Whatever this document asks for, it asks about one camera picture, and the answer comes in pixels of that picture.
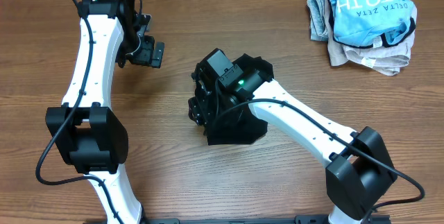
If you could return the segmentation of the black t-shirt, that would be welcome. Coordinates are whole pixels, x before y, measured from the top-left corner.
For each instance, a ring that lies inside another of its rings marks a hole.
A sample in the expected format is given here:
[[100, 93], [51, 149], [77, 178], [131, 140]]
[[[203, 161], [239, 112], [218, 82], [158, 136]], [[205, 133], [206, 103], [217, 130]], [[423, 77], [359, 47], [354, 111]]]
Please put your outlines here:
[[244, 54], [233, 62], [233, 68], [214, 83], [216, 116], [206, 130], [210, 146], [253, 144], [267, 132], [267, 122], [255, 117], [246, 103], [256, 89], [274, 78], [273, 65]]

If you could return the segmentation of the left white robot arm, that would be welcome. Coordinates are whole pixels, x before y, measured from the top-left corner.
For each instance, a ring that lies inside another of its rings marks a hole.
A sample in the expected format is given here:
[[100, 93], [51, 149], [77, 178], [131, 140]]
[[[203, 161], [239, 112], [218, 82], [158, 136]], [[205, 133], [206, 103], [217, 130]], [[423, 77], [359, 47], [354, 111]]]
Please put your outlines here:
[[46, 111], [51, 140], [39, 158], [35, 176], [53, 146], [78, 176], [58, 185], [87, 180], [106, 213], [106, 223], [147, 223], [126, 173], [128, 133], [111, 106], [115, 67], [160, 68], [164, 43], [147, 34], [151, 16], [135, 6], [142, 0], [74, 1], [80, 17], [80, 44], [69, 89], [59, 107]]

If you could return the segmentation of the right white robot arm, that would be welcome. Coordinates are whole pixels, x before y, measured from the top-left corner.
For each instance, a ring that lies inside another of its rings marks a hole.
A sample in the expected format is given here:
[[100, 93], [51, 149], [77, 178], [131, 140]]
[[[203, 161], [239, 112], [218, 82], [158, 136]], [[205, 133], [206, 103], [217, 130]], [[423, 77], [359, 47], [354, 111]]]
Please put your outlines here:
[[370, 127], [357, 132], [317, 113], [259, 71], [234, 77], [197, 69], [189, 118], [204, 127], [209, 145], [253, 144], [273, 125], [308, 150], [325, 169], [327, 195], [334, 209], [327, 216], [299, 216], [299, 223], [390, 223], [372, 216], [375, 203], [396, 181], [382, 136]]

